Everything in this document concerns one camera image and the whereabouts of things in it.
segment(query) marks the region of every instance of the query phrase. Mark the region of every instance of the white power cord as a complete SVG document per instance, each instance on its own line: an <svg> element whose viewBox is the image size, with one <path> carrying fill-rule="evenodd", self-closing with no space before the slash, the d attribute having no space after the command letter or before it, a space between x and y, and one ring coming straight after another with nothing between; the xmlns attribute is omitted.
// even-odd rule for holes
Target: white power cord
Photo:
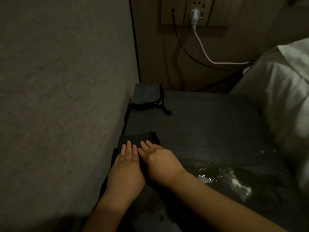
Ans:
<svg viewBox="0 0 309 232"><path fill-rule="evenodd" d="M196 29L196 24L197 24L197 21L198 21L199 17L200 17L200 12L199 12L199 10L195 9L195 10L192 10L192 11L191 11L190 19L191 19L192 29L193 29L194 34L195 34L196 38L198 39L200 45L202 46L202 50L203 50L205 56L207 57L207 59L209 60L209 62L211 62L211 63L213 63L213 64L236 64L236 65L243 65L243 64L251 63L251 62L231 63L231 62L214 62L214 61L212 61L212 60L208 57L208 55L206 54L205 49L204 49L204 46L203 46L203 44L202 44L200 38L198 37L196 31L195 31L195 29Z"/></svg>

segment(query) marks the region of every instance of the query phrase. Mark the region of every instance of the wall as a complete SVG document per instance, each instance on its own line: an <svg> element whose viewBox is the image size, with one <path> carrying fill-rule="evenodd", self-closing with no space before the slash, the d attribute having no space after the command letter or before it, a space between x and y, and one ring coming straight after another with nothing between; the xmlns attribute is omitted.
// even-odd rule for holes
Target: wall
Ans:
<svg viewBox="0 0 309 232"><path fill-rule="evenodd" d="M0 0L1 231L91 212L136 83L129 0Z"/></svg>
<svg viewBox="0 0 309 232"><path fill-rule="evenodd" d="M307 8L292 8L289 0L243 0L229 28L198 27L204 48L217 62L247 62L267 49L309 37ZM162 83L167 89L196 91L226 78L243 66L206 68L181 49L172 26L160 24L160 0L131 0L143 83ZM177 27L180 41L196 59L206 63L190 27Z"/></svg>

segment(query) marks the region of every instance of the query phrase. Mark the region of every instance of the black cord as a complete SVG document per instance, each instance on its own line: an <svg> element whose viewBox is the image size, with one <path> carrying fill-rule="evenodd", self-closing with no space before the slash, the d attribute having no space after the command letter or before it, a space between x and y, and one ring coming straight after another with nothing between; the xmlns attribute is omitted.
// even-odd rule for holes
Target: black cord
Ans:
<svg viewBox="0 0 309 232"><path fill-rule="evenodd" d="M206 65L206 64L204 64L204 63L202 63L202 62L196 60L195 58L193 58L193 57L185 50L185 48L182 46L182 44L181 44L181 42L180 42L180 40L179 40L179 38L178 38L177 30L176 30L176 23L175 23L175 14L174 14L174 11L175 11L175 10L172 9L173 24L174 24L174 30L175 30L175 34L176 34L177 40L178 40L180 46L182 47L182 49L185 51L185 53L186 53L191 59L193 59L195 62L197 62L197 63L199 63L199 64L201 64L201 65L203 65L203 66L206 66L206 67L209 67L209 68L212 68L212 69L221 70L221 71L235 71L235 70L227 70L227 69L220 69L220 68L212 67L212 66Z"/></svg>

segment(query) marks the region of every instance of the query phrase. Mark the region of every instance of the power plug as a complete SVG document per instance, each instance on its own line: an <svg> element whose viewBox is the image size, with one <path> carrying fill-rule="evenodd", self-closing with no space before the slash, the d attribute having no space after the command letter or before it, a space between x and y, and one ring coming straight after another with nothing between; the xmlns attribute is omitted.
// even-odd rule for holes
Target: power plug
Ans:
<svg viewBox="0 0 309 232"><path fill-rule="evenodd" d="M198 22L199 17L200 17L200 12L198 9L194 9L191 11L190 19L191 19L191 25L192 25L193 30L196 29L196 24Z"/></svg>

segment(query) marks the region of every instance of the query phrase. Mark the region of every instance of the hand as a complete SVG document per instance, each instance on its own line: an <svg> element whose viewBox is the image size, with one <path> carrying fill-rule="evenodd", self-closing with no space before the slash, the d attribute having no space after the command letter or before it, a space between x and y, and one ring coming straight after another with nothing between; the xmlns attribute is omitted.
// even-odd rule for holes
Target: hand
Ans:
<svg viewBox="0 0 309 232"><path fill-rule="evenodd" d="M126 211L144 186L145 179L139 166L137 147L132 147L128 141L127 146L122 145L108 174L106 191L100 201L112 204L116 210Z"/></svg>
<svg viewBox="0 0 309 232"><path fill-rule="evenodd" d="M186 172L170 150L150 141L146 141L146 144L141 142L141 148L138 153L147 164L148 175L154 182L170 188L180 175Z"/></svg>

